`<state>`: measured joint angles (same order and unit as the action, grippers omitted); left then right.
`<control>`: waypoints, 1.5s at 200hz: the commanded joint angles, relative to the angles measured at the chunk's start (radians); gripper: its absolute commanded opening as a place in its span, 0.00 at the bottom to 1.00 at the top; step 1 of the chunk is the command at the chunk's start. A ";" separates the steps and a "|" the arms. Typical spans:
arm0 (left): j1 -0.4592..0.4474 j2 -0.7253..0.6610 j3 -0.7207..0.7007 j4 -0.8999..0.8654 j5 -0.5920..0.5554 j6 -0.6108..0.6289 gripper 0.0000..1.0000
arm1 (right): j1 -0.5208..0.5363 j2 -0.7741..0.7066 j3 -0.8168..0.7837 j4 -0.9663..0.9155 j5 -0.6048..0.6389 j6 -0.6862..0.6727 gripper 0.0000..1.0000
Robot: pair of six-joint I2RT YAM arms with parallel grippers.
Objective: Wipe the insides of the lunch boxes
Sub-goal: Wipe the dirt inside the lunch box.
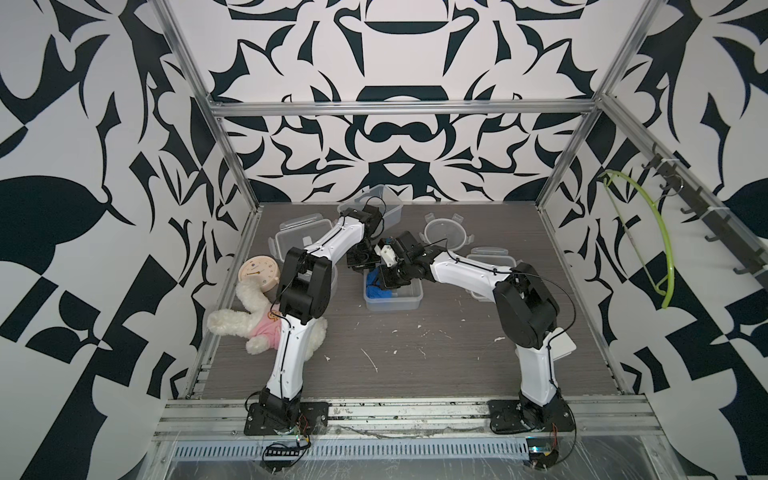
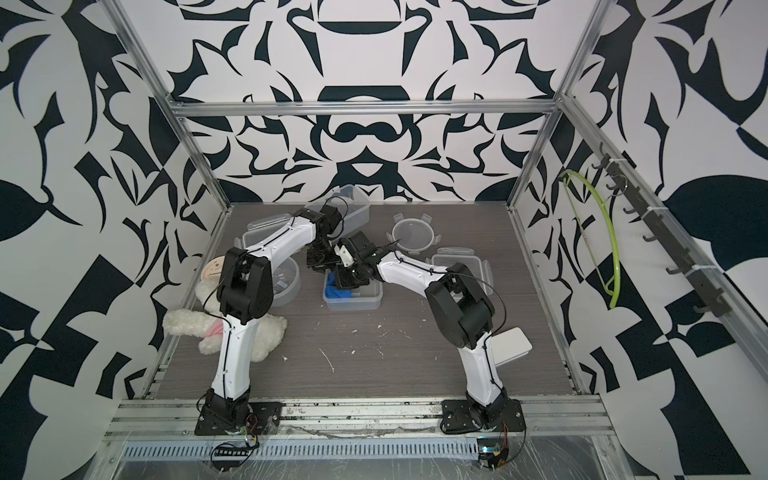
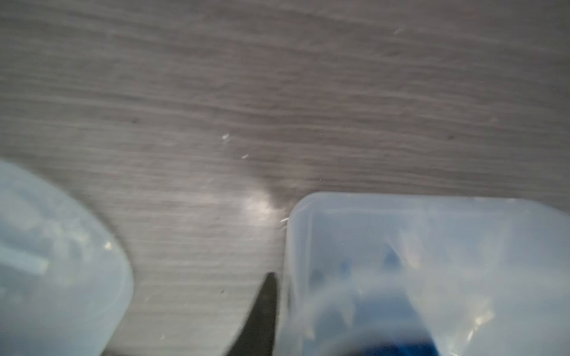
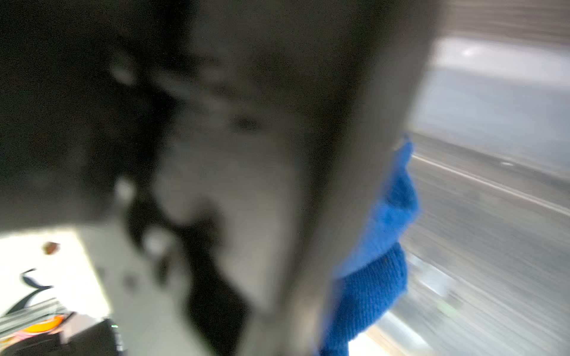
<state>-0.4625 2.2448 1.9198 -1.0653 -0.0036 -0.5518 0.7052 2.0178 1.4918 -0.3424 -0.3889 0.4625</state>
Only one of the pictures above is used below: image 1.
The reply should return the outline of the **blue microfiber cloth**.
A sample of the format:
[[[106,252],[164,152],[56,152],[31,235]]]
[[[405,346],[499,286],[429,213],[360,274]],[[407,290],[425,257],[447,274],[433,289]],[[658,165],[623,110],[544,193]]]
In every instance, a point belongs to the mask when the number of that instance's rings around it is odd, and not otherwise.
[[[395,291],[387,290],[381,285],[379,269],[376,268],[366,275],[365,295],[369,299],[391,299],[395,297]]]

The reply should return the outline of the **round clear lunch box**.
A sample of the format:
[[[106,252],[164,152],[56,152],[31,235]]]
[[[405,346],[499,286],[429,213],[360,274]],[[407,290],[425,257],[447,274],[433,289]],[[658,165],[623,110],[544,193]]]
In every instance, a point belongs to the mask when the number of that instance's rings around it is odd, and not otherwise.
[[[336,265],[332,265],[328,269],[327,277],[329,278],[330,297],[333,297],[338,287],[338,268]]]

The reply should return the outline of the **square clear lunch box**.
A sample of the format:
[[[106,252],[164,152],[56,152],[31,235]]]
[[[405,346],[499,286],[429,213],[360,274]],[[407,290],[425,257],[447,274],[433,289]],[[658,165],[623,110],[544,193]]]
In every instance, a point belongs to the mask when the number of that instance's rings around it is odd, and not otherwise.
[[[413,280],[409,285],[395,290],[383,290],[378,286],[377,273],[363,273],[363,299],[366,308],[375,313],[413,311],[419,308],[424,297],[422,282]]]

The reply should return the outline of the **round clear lunch box lid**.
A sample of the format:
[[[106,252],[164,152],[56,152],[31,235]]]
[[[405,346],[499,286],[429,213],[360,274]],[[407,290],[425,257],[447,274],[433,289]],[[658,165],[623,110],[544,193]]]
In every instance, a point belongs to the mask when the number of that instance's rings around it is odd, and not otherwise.
[[[426,224],[419,233],[424,243],[442,243],[448,250],[458,251],[475,240],[474,235],[467,233],[463,225],[464,217],[459,214],[438,218],[434,213],[428,213],[424,219]]]

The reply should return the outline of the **tall rectangular clear lunch box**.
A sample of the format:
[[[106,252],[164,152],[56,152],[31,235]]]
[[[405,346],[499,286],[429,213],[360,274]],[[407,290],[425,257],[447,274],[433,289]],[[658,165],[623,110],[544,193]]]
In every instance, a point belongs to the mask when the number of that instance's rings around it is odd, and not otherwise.
[[[392,229],[401,221],[404,204],[391,187],[380,184],[366,187],[354,194],[337,207],[337,212],[341,215],[348,209],[362,210],[364,206],[377,207],[381,212],[382,224],[378,230],[381,233]]]

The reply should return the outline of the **clear rectangular lunch box lid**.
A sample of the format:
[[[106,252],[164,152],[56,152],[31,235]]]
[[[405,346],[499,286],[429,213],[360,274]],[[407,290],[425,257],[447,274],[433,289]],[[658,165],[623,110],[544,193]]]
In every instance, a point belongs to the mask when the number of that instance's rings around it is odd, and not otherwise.
[[[268,239],[270,254],[284,262],[291,248],[306,248],[326,235],[333,223],[319,213],[290,219],[280,224],[274,237]]]

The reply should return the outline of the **square clear lunch box lid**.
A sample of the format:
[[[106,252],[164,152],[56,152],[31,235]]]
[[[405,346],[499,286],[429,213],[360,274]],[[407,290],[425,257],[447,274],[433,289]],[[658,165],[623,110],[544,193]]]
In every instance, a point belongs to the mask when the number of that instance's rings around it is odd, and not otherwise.
[[[510,271],[518,264],[517,260],[504,249],[492,251],[491,248],[478,247],[473,249],[466,258],[471,262],[493,265],[502,271]]]

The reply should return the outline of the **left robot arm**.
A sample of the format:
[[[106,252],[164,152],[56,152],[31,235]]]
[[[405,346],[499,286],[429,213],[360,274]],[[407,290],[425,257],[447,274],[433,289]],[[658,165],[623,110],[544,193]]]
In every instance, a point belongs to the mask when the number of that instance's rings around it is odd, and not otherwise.
[[[371,240],[382,220],[375,206],[349,208],[318,241],[286,254],[276,297],[280,344],[258,400],[265,414],[286,424],[297,421],[310,334],[330,303],[333,267],[350,249]]]

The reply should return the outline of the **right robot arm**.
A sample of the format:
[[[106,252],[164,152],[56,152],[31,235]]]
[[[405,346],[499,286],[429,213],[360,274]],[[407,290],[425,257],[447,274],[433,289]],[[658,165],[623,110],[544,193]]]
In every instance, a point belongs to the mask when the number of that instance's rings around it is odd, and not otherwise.
[[[519,399],[491,401],[490,428],[496,434],[573,431],[575,419],[556,380],[556,361],[576,344],[558,325],[560,307],[541,277],[527,263],[498,266],[462,257],[437,244],[422,244],[405,232],[373,248],[379,260],[377,285],[404,287],[414,279],[453,285],[493,301],[521,370]]]

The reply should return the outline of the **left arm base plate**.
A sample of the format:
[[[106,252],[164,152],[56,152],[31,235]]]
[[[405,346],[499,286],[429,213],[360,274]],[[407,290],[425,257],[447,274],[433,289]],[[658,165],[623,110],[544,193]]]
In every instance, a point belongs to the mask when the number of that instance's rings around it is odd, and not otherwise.
[[[300,402],[283,409],[277,406],[253,403],[248,407],[243,434],[269,436],[312,434],[328,424],[330,404],[327,402]]]

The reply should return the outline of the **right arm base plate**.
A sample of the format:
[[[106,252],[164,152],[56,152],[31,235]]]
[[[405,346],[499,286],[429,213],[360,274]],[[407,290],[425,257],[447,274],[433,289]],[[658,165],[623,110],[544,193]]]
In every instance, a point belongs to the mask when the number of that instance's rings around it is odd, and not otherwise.
[[[529,432],[572,432],[576,430],[574,415],[561,397],[540,406],[521,397],[518,400],[489,400],[487,402],[490,429],[499,435]]]

